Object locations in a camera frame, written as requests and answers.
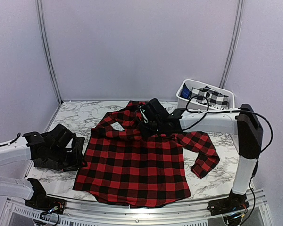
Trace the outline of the red black plaid shirt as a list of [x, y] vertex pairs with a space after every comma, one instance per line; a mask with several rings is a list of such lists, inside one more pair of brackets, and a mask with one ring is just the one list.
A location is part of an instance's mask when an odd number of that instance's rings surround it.
[[203, 178], [219, 163], [207, 133], [153, 135], [139, 131], [139, 101], [107, 112], [91, 136], [73, 189], [92, 194], [98, 202], [133, 208], [157, 208], [190, 197], [183, 150], [198, 154], [191, 171]]

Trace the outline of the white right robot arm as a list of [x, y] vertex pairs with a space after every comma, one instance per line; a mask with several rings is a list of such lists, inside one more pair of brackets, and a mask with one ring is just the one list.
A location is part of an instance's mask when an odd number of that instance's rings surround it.
[[249, 183], [255, 176], [260, 155], [271, 145], [263, 146], [263, 127], [260, 119], [270, 127], [266, 117], [253, 111], [249, 104], [228, 110], [191, 110], [177, 108], [169, 113], [157, 99], [137, 108], [141, 114], [139, 127], [144, 138], [153, 135], [187, 135], [193, 132], [216, 132], [236, 136], [239, 154], [230, 196], [225, 199], [224, 207], [236, 210], [242, 204]]

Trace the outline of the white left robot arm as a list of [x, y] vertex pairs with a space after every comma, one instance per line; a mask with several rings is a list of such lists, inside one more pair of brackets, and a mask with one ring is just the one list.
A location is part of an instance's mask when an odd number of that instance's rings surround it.
[[[50, 147], [38, 132], [25, 133], [16, 139], [0, 143], [0, 170], [4, 167], [36, 159], [63, 161], [66, 151]], [[0, 196], [17, 197], [45, 210], [50, 199], [37, 179], [16, 179], [0, 176]]]

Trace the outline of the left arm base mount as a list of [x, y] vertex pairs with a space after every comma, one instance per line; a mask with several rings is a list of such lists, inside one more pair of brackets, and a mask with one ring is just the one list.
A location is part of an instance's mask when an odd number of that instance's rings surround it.
[[60, 223], [60, 215], [63, 214], [66, 200], [49, 197], [45, 194], [33, 195], [31, 199], [25, 200], [25, 205], [41, 211], [40, 220], [50, 217], [47, 224], [43, 226], [57, 226]]

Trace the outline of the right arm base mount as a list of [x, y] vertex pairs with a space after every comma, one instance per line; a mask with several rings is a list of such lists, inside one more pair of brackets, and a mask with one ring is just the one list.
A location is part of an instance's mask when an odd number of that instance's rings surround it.
[[207, 210], [212, 216], [222, 215], [226, 226], [239, 226], [248, 213], [248, 199], [223, 198], [208, 202]]

